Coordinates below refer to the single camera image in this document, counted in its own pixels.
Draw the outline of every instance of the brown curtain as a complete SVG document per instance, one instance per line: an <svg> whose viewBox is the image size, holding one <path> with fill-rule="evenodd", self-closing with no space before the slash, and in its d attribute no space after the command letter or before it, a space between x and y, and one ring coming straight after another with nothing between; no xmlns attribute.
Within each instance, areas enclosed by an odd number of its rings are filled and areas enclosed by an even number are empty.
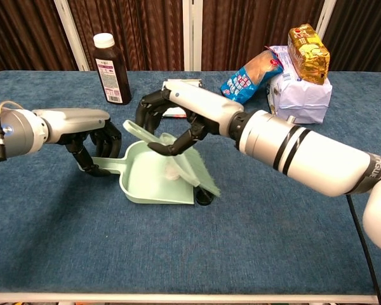
<svg viewBox="0 0 381 305"><path fill-rule="evenodd" d="M53 1L0 0L0 71L76 69Z"/></svg>
<svg viewBox="0 0 381 305"><path fill-rule="evenodd" d="M184 69L182 0L69 0L90 69L93 36L110 32L128 70Z"/></svg>
<svg viewBox="0 0 381 305"><path fill-rule="evenodd" d="M316 28L324 0L204 0L202 70L238 70L288 31Z"/></svg>
<svg viewBox="0 0 381 305"><path fill-rule="evenodd" d="M323 42L331 71L381 72L381 0L337 0Z"/></svg>

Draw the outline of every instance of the black cable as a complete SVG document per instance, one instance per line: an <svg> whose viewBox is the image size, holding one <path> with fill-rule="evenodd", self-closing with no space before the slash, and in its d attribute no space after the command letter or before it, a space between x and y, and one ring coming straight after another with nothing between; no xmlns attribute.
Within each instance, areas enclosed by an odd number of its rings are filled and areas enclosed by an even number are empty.
<svg viewBox="0 0 381 305"><path fill-rule="evenodd" d="M351 200L351 196L346 195L345 197L347 198L347 202L349 203L351 216L353 217L354 224L356 225L358 237L360 238L360 241L361 241L361 246L363 246L364 255L365 255L366 260L367 260L368 270L370 270L370 275L371 275L371 279L373 281L375 293L377 295L378 304L381 305L380 286L378 285L377 277L375 276L374 267L373 267L373 263L371 261L370 253L368 251L366 240L364 238L363 231L361 230L361 226L360 226L360 223L358 221L357 214L356 214L356 211L354 209L353 201Z"/></svg>

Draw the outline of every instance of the blue tablecloth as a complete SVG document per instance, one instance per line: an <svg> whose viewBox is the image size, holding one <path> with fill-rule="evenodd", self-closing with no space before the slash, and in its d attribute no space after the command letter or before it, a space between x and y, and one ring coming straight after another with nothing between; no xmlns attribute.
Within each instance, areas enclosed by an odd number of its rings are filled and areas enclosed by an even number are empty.
<svg viewBox="0 0 381 305"><path fill-rule="evenodd" d="M133 101L121 107L105 102L95 72L5 71L0 101L104 109L123 132L123 157L137 139L122 124L141 96L167 78L202 78L218 92L230 74L129 72ZM381 73L329 79L324 124L310 128L381 155ZM245 107L268 111L265 90ZM159 131L186 128L166 119ZM0 292L374 294L343 196L308 189L230 139L209 135L195 148L222 190L207 207L134 204L117 175L85 175L55 144L0 163ZM353 197L360 218L367 198ZM381 286L381 250L367 240Z"/></svg>

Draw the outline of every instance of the cable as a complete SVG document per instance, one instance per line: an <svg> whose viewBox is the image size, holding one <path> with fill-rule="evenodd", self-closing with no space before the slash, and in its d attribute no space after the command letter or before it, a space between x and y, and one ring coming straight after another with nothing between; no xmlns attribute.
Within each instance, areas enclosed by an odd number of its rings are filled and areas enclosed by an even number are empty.
<svg viewBox="0 0 381 305"><path fill-rule="evenodd" d="M19 109L23 109L23 107L16 102L13 102L12 100L5 100L4 102L0 103L0 114L1 114L1 111L2 111L4 105L13 105L13 106L18 107Z"/></svg>
<svg viewBox="0 0 381 305"><path fill-rule="evenodd" d="M373 285L374 285L374 290L375 290L375 293L377 295L378 304L381 305L381 291L380 291L380 287L378 286L377 277L375 276L374 267L373 267L373 263L371 261L370 253L368 251L366 240L365 240L364 234L361 230L361 226L360 226L360 223L358 221L357 214L356 214L356 211L354 209L353 201L351 200L351 196L346 195L345 197L347 198L347 202L349 203L351 216L353 218L354 224L356 225L357 234L358 234L358 237L360 238L361 246L363 247L364 255L365 255L366 260L367 260L368 270L370 271L371 279L372 279Z"/></svg>

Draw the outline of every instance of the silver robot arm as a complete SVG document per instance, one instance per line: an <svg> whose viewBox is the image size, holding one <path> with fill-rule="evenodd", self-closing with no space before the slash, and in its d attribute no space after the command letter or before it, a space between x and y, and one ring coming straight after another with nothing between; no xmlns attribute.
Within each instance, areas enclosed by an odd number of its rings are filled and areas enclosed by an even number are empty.
<svg viewBox="0 0 381 305"><path fill-rule="evenodd" d="M105 111L81 108L28 111L0 107L0 161L37 152L44 144L60 144L66 146L88 174L96 177L110 174L93 164L83 146L87 136L97 146L97 156L118 157L121 133Z"/></svg>
<svg viewBox="0 0 381 305"><path fill-rule="evenodd" d="M212 133L233 139L241 153L321 194L369 193L364 229L381 248L381 156L265 111L246 113L237 102L181 81L167 81L165 88L143 97L136 123L153 132L159 125L160 112L169 107L183 108L191 128L170 146L150 143L157 153L180 154Z"/></svg>

